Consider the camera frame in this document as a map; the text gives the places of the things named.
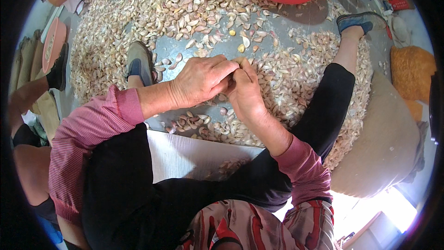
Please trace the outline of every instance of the gray shoe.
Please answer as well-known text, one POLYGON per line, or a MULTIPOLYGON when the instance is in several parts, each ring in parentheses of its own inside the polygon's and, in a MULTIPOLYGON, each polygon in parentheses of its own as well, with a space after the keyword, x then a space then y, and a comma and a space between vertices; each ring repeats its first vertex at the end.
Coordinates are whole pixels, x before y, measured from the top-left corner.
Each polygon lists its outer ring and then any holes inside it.
POLYGON ((375 12, 364 12, 360 14, 343 14, 336 19, 339 33, 341 34, 345 28, 358 25, 362 27, 364 35, 370 30, 387 29, 387 34, 391 38, 389 25, 383 17, 375 12))
POLYGON ((139 41, 133 42, 128 49, 128 76, 139 75, 143 86, 154 84, 151 69, 153 68, 153 55, 148 48, 139 41))

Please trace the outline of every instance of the ankle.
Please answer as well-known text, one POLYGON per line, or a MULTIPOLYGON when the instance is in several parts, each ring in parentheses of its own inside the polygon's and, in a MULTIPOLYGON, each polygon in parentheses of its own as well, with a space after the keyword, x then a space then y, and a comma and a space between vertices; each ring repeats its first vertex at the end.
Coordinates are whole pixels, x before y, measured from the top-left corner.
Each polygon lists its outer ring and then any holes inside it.
POLYGON ((354 25, 345 28, 341 33, 341 39, 344 38, 352 38, 355 41, 359 42, 359 39, 364 35, 364 30, 361 26, 354 25))

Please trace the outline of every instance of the burlap sack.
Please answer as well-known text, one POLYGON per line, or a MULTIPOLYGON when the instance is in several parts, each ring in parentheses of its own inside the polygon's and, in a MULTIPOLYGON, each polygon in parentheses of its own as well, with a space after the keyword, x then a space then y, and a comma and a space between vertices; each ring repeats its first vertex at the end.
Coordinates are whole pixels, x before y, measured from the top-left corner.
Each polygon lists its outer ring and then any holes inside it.
POLYGON ((399 93, 377 71, 370 96, 358 140, 332 171, 331 189, 359 198, 401 182, 417 163, 418 127, 399 93))

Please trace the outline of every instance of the peeled garlic clove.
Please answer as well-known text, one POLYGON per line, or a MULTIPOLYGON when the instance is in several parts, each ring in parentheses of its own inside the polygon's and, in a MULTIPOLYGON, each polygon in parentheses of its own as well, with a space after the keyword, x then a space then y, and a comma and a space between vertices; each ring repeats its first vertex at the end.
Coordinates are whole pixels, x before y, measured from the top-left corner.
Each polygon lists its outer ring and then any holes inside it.
POLYGON ((245 51, 245 46, 244 46, 244 44, 239 45, 239 46, 237 47, 237 50, 238 50, 240 53, 244 53, 244 51, 245 51))
POLYGON ((248 39, 247 37, 242 36, 242 40, 244 42, 245 48, 248 48, 250 46, 250 39, 248 39))
POLYGON ((179 53, 176 56, 176 63, 179 63, 180 61, 182 61, 182 53, 179 53))
POLYGON ((190 47, 193 47, 196 44, 196 40, 195 39, 191 39, 185 46, 185 49, 188 49, 190 47))

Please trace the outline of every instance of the pink striped shirt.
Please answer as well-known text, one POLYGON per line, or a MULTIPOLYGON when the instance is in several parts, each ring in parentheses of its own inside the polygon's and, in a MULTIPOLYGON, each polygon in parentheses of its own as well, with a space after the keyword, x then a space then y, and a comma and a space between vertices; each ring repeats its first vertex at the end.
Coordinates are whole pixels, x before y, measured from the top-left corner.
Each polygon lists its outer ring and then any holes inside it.
MULTIPOLYGON (((107 96, 92 98, 62 120, 52 140, 49 165, 49 194, 57 215, 81 225, 85 157, 99 143, 143 121, 136 90, 119 91, 115 85, 109 87, 107 96)), ((315 197, 331 197, 330 174, 307 143, 293 136, 287 151, 274 158, 293 183, 294 205, 315 197)))

